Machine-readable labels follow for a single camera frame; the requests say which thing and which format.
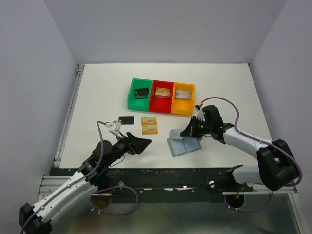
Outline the tan credit card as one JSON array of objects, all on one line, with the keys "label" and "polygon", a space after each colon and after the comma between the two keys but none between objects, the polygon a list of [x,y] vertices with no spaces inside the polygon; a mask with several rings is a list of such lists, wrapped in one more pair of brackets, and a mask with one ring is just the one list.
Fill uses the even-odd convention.
[{"label": "tan credit card", "polygon": [[157,125],[142,126],[142,134],[143,135],[156,135],[158,134],[158,126]]},{"label": "tan credit card", "polygon": [[157,125],[157,118],[153,117],[142,117],[141,118],[141,125],[148,126],[148,125]]}]

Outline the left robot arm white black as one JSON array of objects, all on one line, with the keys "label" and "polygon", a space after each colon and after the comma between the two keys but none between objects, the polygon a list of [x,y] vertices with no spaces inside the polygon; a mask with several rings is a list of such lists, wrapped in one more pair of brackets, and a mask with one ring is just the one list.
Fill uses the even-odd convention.
[{"label": "left robot arm white black", "polygon": [[150,139],[138,138],[127,132],[112,144],[100,140],[91,156],[58,189],[43,200],[25,203],[19,211],[19,224],[23,234],[49,234],[53,225],[84,198],[109,190],[109,166],[125,154],[141,154]]}]

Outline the black credit card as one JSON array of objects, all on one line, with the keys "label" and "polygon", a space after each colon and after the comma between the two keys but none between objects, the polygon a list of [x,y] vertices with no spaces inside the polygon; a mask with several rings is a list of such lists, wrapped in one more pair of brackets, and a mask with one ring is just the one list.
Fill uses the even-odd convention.
[{"label": "black credit card", "polygon": [[133,125],[134,124],[134,116],[119,116],[118,121],[122,125]]}]

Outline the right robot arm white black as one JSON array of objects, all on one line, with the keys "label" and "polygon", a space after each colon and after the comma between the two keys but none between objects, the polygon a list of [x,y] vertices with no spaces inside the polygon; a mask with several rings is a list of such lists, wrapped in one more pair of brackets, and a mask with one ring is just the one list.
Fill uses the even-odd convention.
[{"label": "right robot arm white black", "polygon": [[182,137],[203,138],[210,135],[214,140],[238,148],[257,160],[257,166],[237,165],[224,179],[225,187],[235,191],[242,184],[265,185],[272,191],[289,185],[299,178],[299,169],[294,157],[283,140],[263,141],[238,131],[231,123],[224,123],[214,105],[203,107],[197,116],[192,116]]}]

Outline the sage green card holder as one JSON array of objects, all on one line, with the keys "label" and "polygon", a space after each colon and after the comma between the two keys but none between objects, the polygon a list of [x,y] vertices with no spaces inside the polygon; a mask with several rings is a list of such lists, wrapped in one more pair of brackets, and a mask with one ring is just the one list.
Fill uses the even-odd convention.
[{"label": "sage green card holder", "polygon": [[183,139],[167,139],[172,157],[189,154],[201,150],[200,142],[196,138],[185,137]]}]

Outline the silver VIP credit card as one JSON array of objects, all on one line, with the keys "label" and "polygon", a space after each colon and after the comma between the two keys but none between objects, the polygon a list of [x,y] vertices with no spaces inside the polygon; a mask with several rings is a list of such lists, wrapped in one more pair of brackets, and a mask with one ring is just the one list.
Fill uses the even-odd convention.
[{"label": "silver VIP credit card", "polygon": [[180,135],[183,132],[183,129],[171,129],[169,139],[170,140],[183,140],[183,137]]}]

